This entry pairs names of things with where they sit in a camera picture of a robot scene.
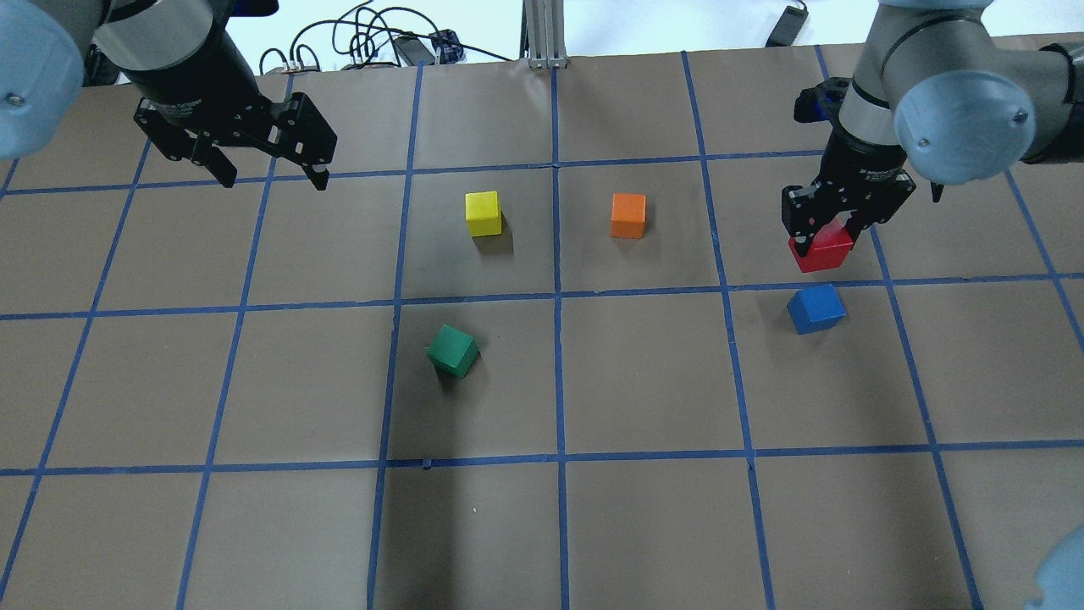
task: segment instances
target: blue cube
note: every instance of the blue cube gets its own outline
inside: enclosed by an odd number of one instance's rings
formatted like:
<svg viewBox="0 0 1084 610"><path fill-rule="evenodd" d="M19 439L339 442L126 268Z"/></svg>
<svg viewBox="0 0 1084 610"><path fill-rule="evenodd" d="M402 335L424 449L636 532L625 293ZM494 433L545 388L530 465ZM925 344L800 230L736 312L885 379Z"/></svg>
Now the blue cube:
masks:
<svg viewBox="0 0 1084 610"><path fill-rule="evenodd" d="M847 315L843 301L830 283L799 289L787 302L787 311L798 335L827 330Z"/></svg>

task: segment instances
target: orange cube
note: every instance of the orange cube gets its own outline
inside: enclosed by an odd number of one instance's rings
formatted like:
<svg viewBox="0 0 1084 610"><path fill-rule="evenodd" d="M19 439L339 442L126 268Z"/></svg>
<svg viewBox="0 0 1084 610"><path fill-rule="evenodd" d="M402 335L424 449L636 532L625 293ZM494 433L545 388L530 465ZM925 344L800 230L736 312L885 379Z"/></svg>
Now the orange cube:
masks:
<svg viewBox="0 0 1084 610"><path fill-rule="evenodd" d="M647 195L614 193L610 213L610 236L636 238L644 236L647 226Z"/></svg>

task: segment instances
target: red cube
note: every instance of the red cube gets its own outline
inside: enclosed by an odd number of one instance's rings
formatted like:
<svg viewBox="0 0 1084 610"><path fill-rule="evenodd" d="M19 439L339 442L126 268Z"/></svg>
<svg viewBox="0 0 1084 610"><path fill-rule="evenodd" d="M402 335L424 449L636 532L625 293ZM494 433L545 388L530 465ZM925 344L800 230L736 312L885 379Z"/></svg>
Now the red cube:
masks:
<svg viewBox="0 0 1084 610"><path fill-rule="evenodd" d="M851 238L839 218L834 218L831 222L817 231L816 236L813 237L813 245L810 246L805 256L798 255L798 250L795 249L795 237L790 237L790 252L795 255L798 268L803 273L839 267L847 259L852 247L854 247L854 239Z"/></svg>

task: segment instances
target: yellow cube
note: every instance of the yellow cube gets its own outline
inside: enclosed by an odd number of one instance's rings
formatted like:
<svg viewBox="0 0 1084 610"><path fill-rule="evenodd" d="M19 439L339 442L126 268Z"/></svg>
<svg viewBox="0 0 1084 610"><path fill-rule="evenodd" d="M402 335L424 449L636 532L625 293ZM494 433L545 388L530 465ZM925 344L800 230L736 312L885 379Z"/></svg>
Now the yellow cube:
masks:
<svg viewBox="0 0 1084 610"><path fill-rule="evenodd" d="M502 229L501 202L496 198L496 191L467 193L467 230L470 236L499 235Z"/></svg>

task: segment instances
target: wooden block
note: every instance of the wooden block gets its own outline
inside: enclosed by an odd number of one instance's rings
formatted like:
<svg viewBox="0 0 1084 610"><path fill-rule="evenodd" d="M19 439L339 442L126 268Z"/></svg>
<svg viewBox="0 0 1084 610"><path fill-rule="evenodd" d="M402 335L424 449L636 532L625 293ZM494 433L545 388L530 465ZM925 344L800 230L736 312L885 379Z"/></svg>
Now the wooden block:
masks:
<svg viewBox="0 0 1084 610"><path fill-rule="evenodd" d="M425 354L438 369L462 379L478 358L478 345L469 335L444 325Z"/></svg>
<svg viewBox="0 0 1084 610"><path fill-rule="evenodd" d="M647 195L614 193L610 236L640 238L647 226Z"/></svg>
<svg viewBox="0 0 1084 610"><path fill-rule="evenodd" d="M467 230L470 236L499 235L504 228L496 191L467 193Z"/></svg>
<svg viewBox="0 0 1084 610"><path fill-rule="evenodd" d="M787 311L798 335L827 330L847 315L843 301L830 283L799 289L787 302Z"/></svg>
<svg viewBox="0 0 1084 610"><path fill-rule="evenodd" d="M798 262L798 268L803 273L812 271L824 271L835 269L843 263L847 255L854 247L854 239L847 232L847 228L839 218L833 218L817 231L813 237L813 244L805 256L799 256L795 247L795 237L790 237L790 252Z"/></svg>

